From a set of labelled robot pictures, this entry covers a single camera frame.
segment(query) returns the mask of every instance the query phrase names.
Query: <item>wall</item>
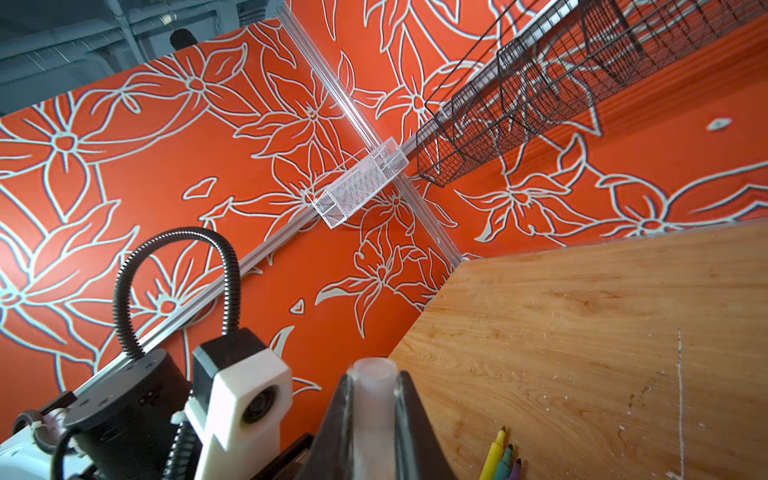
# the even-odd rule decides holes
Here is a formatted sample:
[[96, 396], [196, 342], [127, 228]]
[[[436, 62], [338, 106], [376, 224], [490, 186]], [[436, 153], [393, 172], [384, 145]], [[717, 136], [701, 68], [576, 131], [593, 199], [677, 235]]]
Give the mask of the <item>wall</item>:
[[[450, 71], [475, 69], [461, 60], [508, 3], [326, 0], [296, 15], [354, 72], [353, 97], [379, 133], [406, 140]], [[515, 3], [515, 28], [545, 3]], [[414, 177], [417, 187], [467, 258], [763, 216], [767, 26], [758, 18], [445, 188]], [[487, 58], [491, 33], [469, 59]], [[733, 123], [708, 131], [716, 118]]]
[[[0, 381], [14, 388], [0, 424], [118, 354], [111, 294], [132, 248], [198, 225], [243, 257], [361, 148], [276, 22], [2, 118]], [[342, 227], [318, 222], [243, 285], [242, 324], [296, 377], [284, 442], [316, 428], [346, 368], [388, 354], [449, 274], [393, 187]], [[148, 331], [219, 276], [207, 246], [164, 248], [134, 282], [134, 327]], [[212, 305], [169, 341], [183, 371], [220, 319]]]

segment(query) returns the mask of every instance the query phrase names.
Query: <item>wooden table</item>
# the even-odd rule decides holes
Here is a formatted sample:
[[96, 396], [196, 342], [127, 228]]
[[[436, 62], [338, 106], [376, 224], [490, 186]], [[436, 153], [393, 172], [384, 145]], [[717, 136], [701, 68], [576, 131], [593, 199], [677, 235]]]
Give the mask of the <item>wooden table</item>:
[[463, 263], [390, 358], [456, 475], [768, 478], [768, 223]]

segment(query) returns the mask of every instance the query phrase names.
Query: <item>translucent cylinder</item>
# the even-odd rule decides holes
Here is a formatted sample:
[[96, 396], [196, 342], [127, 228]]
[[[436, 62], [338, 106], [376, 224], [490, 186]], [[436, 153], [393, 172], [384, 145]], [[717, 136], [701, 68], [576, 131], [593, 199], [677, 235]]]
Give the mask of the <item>translucent cylinder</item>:
[[397, 365], [380, 357], [361, 359], [352, 377], [353, 480], [394, 480]]

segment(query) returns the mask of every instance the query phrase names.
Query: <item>white wire mesh basket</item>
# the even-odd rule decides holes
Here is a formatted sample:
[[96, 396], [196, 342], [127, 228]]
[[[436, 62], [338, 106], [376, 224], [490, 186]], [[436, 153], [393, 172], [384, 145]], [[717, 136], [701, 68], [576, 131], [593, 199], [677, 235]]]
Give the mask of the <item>white wire mesh basket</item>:
[[328, 227], [338, 227], [381, 191], [408, 165], [394, 138], [390, 138], [351, 167], [312, 204]]

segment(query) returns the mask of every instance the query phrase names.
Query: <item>cable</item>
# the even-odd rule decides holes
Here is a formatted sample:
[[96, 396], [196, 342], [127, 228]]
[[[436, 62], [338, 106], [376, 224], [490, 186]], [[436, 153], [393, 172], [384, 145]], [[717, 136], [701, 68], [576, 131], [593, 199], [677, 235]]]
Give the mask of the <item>cable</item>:
[[43, 422], [43, 415], [37, 410], [25, 410], [18, 414], [16, 421], [13, 422], [11, 435], [16, 435], [27, 425], [34, 425], [35, 422]]
[[51, 458], [51, 480], [64, 480], [64, 454], [67, 451], [69, 440], [79, 433], [77, 429], [67, 429], [58, 440]]
[[[221, 255], [224, 270], [224, 319], [221, 334], [236, 332], [240, 326], [240, 263], [232, 245], [217, 232], [201, 227], [183, 227], [163, 232], [142, 243], [120, 267], [118, 279], [114, 283], [112, 298], [112, 316], [114, 328], [125, 355], [131, 360], [144, 356], [139, 345], [134, 327], [131, 325], [131, 284], [139, 266], [152, 253], [169, 243], [182, 240], [199, 240], [210, 244]], [[187, 476], [187, 466], [195, 448], [197, 433], [188, 421], [179, 424], [174, 443], [168, 452], [168, 460], [163, 470], [164, 480], [183, 480]]]
[[168, 452], [168, 460], [163, 470], [163, 480], [184, 480], [187, 477], [187, 466], [197, 441], [192, 424], [184, 420], [179, 424], [173, 445]]
[[125, 355], [136, 360], [144, 356], [139, 345], [134, 327], [131, 325], [131, 283], [136, 271], [152, 253], [168, 245], [182, 240], [199, 240], [210, 244], [221, 255], [224, 269], [224, 320], [222, 335], [236, 331], [240, 325], [240, 264], [237, 254], [226, 238], [218, 233], [202, 227], [182, 227], [163, 232], [150, 238], [138, 247], [120, 267], [118, 279], [114, 284], [112, 299], [112, 316], [114, 328], [123, 347]]

